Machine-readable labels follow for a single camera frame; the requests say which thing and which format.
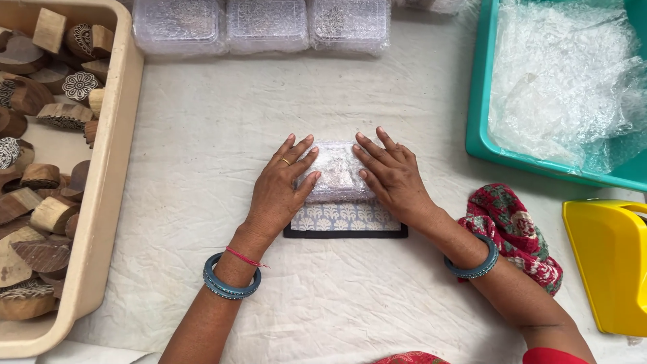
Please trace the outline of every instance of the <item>red sleeve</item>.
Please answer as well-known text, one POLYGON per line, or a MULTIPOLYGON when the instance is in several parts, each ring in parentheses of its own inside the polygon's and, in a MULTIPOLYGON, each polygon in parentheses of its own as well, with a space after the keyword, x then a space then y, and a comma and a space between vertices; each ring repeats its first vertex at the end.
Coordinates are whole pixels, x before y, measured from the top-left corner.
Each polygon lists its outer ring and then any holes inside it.
POLYGON ((587 364, 567 352, 551 348, 533 348, 523 355, 523 364, 587 364))

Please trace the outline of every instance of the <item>bubble-wrapped package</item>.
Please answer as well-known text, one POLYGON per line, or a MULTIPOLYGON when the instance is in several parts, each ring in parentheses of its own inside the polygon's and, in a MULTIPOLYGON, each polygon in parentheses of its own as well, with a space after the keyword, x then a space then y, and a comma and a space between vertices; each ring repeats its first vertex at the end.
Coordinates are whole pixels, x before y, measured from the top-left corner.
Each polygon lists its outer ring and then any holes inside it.
POLYGON ((227 53, 221 0, 136 0, 135 42, 146 54, 209 56, 227 53))
POLYGON ((457 14, 467 0, 394 0, 397 6, 418 8, 440 14, 457 14))
POLYGON ((490 137, 575 174, 626 163, 647 148, 639 46, 622 0, 501 0, 490 137))
POLYGON ((228 0, 227 36, 234 54, 308 49, 305 0, 228 0))
POLYGON ((391 0, 311 0, 308 20, 317 51, 380 56, 389 47, 391 0))
POLYGON ((319 154, 313 165, 297 179, 297 184, 301 185, 303 180, 316 170, 322 173, 306 202, 375 198, 373 191, 358 174, 365 167, 353 153, 355 143, 355 141, 320 141, 306 150, 303 156, 317 146, 319 154))

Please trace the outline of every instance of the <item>yellow plastic dustpan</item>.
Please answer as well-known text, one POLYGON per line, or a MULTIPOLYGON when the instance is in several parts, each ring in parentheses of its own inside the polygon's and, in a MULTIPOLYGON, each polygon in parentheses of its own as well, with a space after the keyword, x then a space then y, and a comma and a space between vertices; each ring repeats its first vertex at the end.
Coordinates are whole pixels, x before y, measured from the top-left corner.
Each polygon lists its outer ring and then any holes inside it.
POLYGON ((601 332, 647 337, 647 205, 564 202, 562 216, 601 332))

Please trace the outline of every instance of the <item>table surface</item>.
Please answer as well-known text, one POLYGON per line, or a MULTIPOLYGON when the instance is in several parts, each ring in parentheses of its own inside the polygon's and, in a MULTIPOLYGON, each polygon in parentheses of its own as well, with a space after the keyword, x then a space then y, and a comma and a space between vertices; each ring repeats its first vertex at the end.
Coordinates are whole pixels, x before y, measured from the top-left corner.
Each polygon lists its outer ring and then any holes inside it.
MULTIPOLYGON (((555 299, 599 363, 644 363, 647 345, 595 328, 561 202, 640 194, 599 190, 467 156, 477 9, 457 17, 395 10, 381 59, 307 51, 148 61, 105 300, 69 339, 161 351, 201 286, 204 260, 244 220, 252 188, 288 136, 352 139, 383 126, 418 156, 454 218, 488 183, 519 195, 564 268, 555 299)), ((366 363, 424 350, 452 363, 520 363, 525 344, 442 255, 406 240, 287 240, 229 337, 226 363, 366 363)))

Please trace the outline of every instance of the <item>hand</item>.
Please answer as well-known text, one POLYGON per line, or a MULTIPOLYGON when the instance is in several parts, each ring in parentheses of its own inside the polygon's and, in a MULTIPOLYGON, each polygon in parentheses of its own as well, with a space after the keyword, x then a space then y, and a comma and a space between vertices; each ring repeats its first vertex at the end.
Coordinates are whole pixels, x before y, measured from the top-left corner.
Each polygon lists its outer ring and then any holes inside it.
POLYGON ((314 147, 298 161, 313 145, 314 137, 308 135, 296 146, 293 146, 294 140, 294 134, 290 134, 256 180, 252 205, 245 220, 250 232, 265 237, 268 244, 290 223, 321 176, 319 171, 310 173, 294 190, 294 180, 310 168, 319 153, 319 148, 314 147))
POLYGON ((359 171, 360 177, 400 222, 413 228, 428 223, 438 207, 422 183, 415 154, 404 145, 395 144, 381 126, 377 128, 377 137, 386 149, 362 133, 355 135, 357 143, 370 154, 357 144, 353 146, 353 152, 367 168, 359 171))

